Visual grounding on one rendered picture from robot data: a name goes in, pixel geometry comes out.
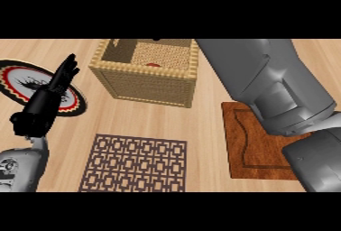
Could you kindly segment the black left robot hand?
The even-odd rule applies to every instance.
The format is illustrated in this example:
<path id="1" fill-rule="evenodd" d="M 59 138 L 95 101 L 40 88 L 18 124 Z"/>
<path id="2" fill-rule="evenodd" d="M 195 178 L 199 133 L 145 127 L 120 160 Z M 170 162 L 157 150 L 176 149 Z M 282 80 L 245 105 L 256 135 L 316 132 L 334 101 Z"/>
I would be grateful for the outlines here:
<path id="1" fill-rule="evenodd" d="M 9 118 L 15 135 L 43 137 L 53 125 L 65 93 L 78 73 L 75 55 L 71 54 L 53 74 L 50 82 L 33 94 L 21 112 Z"/>

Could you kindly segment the square wicker basket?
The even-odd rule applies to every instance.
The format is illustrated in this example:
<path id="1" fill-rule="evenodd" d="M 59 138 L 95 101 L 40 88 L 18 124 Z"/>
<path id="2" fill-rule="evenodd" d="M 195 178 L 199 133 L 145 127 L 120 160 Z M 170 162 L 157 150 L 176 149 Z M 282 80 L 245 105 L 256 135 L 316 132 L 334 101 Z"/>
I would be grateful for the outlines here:
<path id="1" fill-rule="evenodd" d="M 192 106 L 198 80 L 194 39 L 102 39 L 89 68 L 114 98 Z"/>

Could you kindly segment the brown wooden cutting board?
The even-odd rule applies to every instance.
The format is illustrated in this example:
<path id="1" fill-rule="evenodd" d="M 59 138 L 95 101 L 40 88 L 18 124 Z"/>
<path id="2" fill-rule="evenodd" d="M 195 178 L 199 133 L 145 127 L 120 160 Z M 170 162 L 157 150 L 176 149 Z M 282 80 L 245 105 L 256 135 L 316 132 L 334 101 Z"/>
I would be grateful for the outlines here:
<path id="1" fill-rule="evenodd" d="M 223 102 L 225 138 L 232 179 L 297 180 L 282 148 L 309 137 L 269 135 L 251 109 Z"/>

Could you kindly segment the patterned round plate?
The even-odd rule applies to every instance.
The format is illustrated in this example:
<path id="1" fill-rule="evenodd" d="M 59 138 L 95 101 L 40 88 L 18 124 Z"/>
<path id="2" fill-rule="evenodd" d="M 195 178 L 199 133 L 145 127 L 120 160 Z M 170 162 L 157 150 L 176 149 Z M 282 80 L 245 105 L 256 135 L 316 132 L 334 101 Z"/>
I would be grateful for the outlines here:
<path id="1" fill-rule="evenodd" d="M 52 79 L 53 72 L 21 60 L 0 60 L 0 92 L 25 105 L 36 90 Z M 64 95 L 58 116 L 80 116 L 87 110 L 87 100 L 78 89 L 70 86 Z"/>

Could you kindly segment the brown lattice placemat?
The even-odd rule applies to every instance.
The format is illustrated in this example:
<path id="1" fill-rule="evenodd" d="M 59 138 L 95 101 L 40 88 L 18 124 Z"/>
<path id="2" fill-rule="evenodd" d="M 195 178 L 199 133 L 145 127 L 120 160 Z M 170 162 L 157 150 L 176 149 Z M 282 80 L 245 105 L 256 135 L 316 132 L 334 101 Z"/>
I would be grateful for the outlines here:
<path id="1" fill-rule="evenodd" d="M 96 134 L 80 192 L 185 192 L 186 141 Z"/>

